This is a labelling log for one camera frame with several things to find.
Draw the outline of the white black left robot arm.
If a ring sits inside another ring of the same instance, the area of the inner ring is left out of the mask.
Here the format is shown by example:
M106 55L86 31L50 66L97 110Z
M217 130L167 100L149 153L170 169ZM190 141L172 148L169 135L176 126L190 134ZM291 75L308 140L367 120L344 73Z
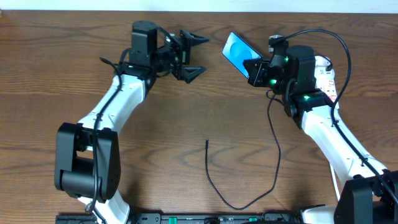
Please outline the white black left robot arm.
M57 215L56 223L127 223L130 206L118 186L121 179L119 134L157 78L172 74L186 83L203 73L191 66L191 48L208 38L181 30L174 35L151 21L132 24L131 47L112 66L112 84L95 108L79 122L57 131L55 187L85 204L83 215Z

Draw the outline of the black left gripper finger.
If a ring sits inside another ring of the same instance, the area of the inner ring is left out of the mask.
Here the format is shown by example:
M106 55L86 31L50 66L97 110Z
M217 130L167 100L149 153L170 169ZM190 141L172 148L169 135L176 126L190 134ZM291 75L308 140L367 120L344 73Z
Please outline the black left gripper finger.
M182 80L185 83L191 83L200 74L206 71L206 67L182 67Z
M209 42L210 39L201 35L196 35L194 33L191 32L187 32L185 35L188 45L193 47L196 45L200 45L200 44L204 44L206 42Z

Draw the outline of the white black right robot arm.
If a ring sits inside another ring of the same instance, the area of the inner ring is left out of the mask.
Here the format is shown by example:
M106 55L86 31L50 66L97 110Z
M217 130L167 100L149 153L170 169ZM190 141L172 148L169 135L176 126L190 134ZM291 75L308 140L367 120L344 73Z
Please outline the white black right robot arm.
M315 141L343 186L335 207L305 208L302 221L397 223L397 172L370 155L341 120L331 62L311 47L280 45L269 60L245 51L242 66L249 84L282 96L287 116Z

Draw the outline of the blue Galaxy smartphone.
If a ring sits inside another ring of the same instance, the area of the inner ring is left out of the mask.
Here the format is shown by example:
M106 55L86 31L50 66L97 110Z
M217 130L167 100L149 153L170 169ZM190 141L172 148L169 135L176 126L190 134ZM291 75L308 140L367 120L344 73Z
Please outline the blue Galaxy smartphone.
M226 40L222 54L229 62L236 67L246 78L248 71L245 69L243 62L261 58L262 55L255 51L246 41L244 41L235 32L231 32Z

